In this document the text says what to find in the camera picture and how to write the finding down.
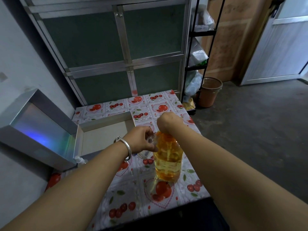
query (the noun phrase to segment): table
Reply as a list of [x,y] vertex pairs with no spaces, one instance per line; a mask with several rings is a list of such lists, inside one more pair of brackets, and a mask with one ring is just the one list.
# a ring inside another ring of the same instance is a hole
[[[98,110],[93,108],[94,105],[77,108],[72,120],[76,124],[81,124],[131,111],[136,126],[149,126],[153,132],[157,132],[157,118],[163,112],[174,112],[183,118],[184,124],[200,134],[172,90],[105,102],[100,105],[101,109]],[[160,105],[166,105],[168,109],[158,112]],[[204,186],[194,187],[198,176],[185,153],[182,159],[181,175],[176,183],[161,182],[162,180],[156,177],[155,165],[151,160],[152,155],[150,153],[148,160],[145,161],[135,155],[129,160],[128,167],[126,165],[120,167],[87,230],[105,229],[210,197]],[[62,173],[61,178],[71,174],[74,170]],[[159,202],[153,199],[157,184],[167,188],[166,198]],[[110,210],[118,209],[124,203],[127,205],[127,210],[120,217],[119,213],[118,218],[115,217],[114,210],[111,212]]]

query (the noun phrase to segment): plastic bucket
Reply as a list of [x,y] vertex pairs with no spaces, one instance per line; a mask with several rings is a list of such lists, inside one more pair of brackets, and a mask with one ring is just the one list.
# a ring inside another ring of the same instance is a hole
[[203,108],[211,107],[221,88],[222,81],[213,77],[205,77],[201,87],[198,105]]

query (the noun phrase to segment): concrete floor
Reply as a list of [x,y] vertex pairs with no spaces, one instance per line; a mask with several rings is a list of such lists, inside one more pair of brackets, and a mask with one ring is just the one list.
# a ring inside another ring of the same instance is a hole
[[225,82],[192,119],[203,136],[308,203],[308,85]]

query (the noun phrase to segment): silver bangle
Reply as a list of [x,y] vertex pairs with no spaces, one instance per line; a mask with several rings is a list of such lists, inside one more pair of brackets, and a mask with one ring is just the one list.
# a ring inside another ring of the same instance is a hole
[[125,146],[127,147],[127,150],[128,150],[128,157],[125,158],[125,162],[129,161],[130,158],[132,157],[132,150],[131,150],[131,147],[128,145],[128,143],[122,139],[120,136],[116,137],[115,140],[113,141],[113,143],[115,143],[117,140],[121,140]]

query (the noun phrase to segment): forearm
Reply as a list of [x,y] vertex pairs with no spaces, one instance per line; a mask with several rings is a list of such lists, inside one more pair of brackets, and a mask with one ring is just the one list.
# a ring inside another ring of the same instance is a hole
[[174,125],[169,132],[237,230],[300,230],[307,224],[308,205],[258,171],[185,125]]
[[62,179],[3,230],[85,230],[128,150],[117,142]]

